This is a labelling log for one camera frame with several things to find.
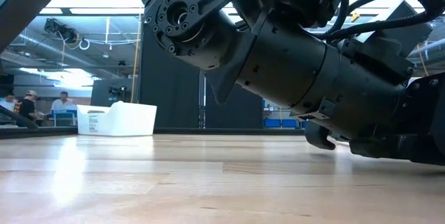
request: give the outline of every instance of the person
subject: person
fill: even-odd
[[[36,120],[38,118],[37,111],[34,107],[34,102],[36,100],[37,93],[34,90],[26,92],[25,97],[15,104],[15,112],[29,120]]]
[[[15,96],[13,93],[8,93],[6,95],[5,100],[0,102],[0,106],[8,109],[9,111],[14,111],[15,106]]]
[[[60,99],[53,102],[51,111],[72,110],[74,107],[74,103],[68,99],[68,92],[63,91],[60,93]]]

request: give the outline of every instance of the wooden table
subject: wooden table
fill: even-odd
[[[445,168],[299,136],[0,141],[2,223],[444,223]]]

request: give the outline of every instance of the white storage bin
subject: white storage bin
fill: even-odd
[[[111,107],[77,106],[79,134],[149,136],[153,134],[156,106],[116,102]]]

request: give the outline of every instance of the black partition wall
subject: black partition wall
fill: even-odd
[[[235,85],[227,101],[217,105],[207,83],[205,126],[210,129],[261,129],[263,99]]]
[[[200,71],[165,53],[150,31],[143,34],[139,67],[139,103],[158,107],[155,128],[197,129]]]

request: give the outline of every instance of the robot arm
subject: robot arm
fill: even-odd
[[[24,0],[0,7],[9,35],[0,51],[50,0],[34,0],[26,16],[5,23],[22,13],[13,1]],[[316,147],[334,149],[327,140],[334,132],[355,154],[445,165],[445,76],[407,87],[414,70],[405,59],[431,32],[424,22],[444,12],[445,0],[419,0],[426,9],[420,14],[402,3],[374,22],[318,37],[305,28],[325,26],[342,0],[142,1],[158,44],[204,70],[218,103],[237,83],[309,120],[305,135]],[[221,11],[229,2],[245,26]]]

